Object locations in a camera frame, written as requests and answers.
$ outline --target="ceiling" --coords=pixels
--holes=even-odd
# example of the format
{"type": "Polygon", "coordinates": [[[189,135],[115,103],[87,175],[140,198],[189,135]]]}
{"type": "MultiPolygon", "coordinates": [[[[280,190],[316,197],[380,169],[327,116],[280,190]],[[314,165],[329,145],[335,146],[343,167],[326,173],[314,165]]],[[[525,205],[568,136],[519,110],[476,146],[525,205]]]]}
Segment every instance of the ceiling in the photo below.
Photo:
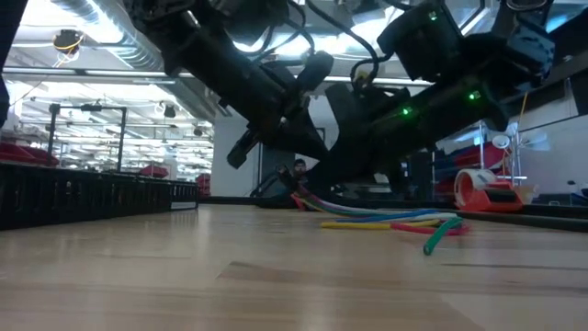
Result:
{"type": "MultiPolygon", "coordinates": [[[[19,68],[98,69],[117,71],[150,70],[161,72],[161,58],[153,52],[153,46],[133,30],[128,32],[129,21],[121,16],[119,0],[85,0],[101,13],[90,22],[87,18],[62,9],[56,3],[63,0],[28,0],[28,7],[21,21],[13,48],[6,66],[19,68]],[[81,50],[74,57],[58,53],[52,40],[62,29],[75,29],[84,34],[81,50]],[[153,57],[149,63],[129,61],[127,53],[143,47],[145,54],[153,57]]],[[[315,0],[325,12],[341,18],[333,0],[315,0]]],[[[570,19],[586,5],[580,0],[556,0],[551,13],[550,29],[570,19]]],[[[497,11],[497,2],[486,1],[484,10],[472,19],[480,0],[447,1],[451,14],[464,33],[483,32],[492,27],[497,11]],[[470,18],[471,23],[464,26],[470,18]]],[[[377,49],[375,38],[402,11],[383,6],[383,17],[368,23],[355,25],[352,30],[365,38],[377,49]]],[[[332,77],[348,77],[356,61],[367,58],[368,53],[358,43],[320,19],[305,6],[307,30],[315,38],[317,49],[325,50],[335,57],[332,77]]],[[[291,33],[288,28],[277,29],[273,44],[280,43],[291,33]]],[[[255,45],[237,44],[238,48],[251,50],[255,45]]],[[[299,57],[307,48],[303,38],[298,38],[277,51],[281,58],[299,57]]],[[[300,68],[292,68],[296,74],[300,68]]],[[[149,162],[161,162],[174,158],[181,172],[187,177],[209,172],[212,160],[215,117],[231,116],[231,112],[220,109],[218,99],[211,91],[194,79],[170,79],[166,77],[91,77],[77,74],[5,74],[11,96],[21,99],[19,115],[21,128],[13,132],[24,141],[46,147],[46,124],[51,120],[50,103],[81,105],[99,102],[102,105],[124,106],[129,109],[127,138],[125,140],[124,163],[128,169],[145,166],[149,162]],[[174,106],[176,116],[166,119],[160,105],[174,106]],[[203,131],[194,135],[194,129],[203,131]]],[[[405,78],[406,74],[397,59],[392,58],[381,65],[380,78],[405,78]]],[[[313,108],[314,118],[331,118],[329,108],[313,108]]],[[[112,166],[118,150],[121,114],[117,111],[102,111],[91,116],[82,112],[64,111],[57,121],[70,125],[57,126],[56,154],[62,153],[67,166],[112,166]]]]}

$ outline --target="wooden surface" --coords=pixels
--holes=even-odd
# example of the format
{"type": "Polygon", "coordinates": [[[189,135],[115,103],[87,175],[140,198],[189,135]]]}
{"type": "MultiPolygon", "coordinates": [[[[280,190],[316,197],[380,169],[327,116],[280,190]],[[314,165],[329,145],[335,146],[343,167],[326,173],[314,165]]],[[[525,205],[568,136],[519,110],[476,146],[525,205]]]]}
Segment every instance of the wooden surface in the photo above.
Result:
{"type": "Polygon", "coordinates": [[[588,236],[445,238],[201,206],[0,233],[1,330],[586,330],[588,236]]]}

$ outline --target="red tape dispenser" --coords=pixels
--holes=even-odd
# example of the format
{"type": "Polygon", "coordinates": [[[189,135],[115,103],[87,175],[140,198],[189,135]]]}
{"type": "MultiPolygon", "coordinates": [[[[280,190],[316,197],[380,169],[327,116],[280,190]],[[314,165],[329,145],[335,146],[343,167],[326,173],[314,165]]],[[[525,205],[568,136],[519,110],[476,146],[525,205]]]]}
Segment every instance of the red tape dispenser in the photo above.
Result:
{"type": "Polygon", "coordinates": [[[464,169],[456,177],[456,205],[463,211],[520,211],[523,202],[510,182],[490,170],[464,169]]]}

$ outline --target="tape roll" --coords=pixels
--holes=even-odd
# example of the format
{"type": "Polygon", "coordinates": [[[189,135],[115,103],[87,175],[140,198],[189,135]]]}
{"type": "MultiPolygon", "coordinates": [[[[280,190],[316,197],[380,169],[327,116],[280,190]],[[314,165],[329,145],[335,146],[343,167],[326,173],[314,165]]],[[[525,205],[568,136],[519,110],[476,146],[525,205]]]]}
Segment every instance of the tape roll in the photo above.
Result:
{"type": "Polygon", "coordinates": [[[484,189],[498,180],[496,175],[486,169],[463,169],[459,171],[454,183],[454,193],[458,206],[465,206],[476,190],[484,189]]]}

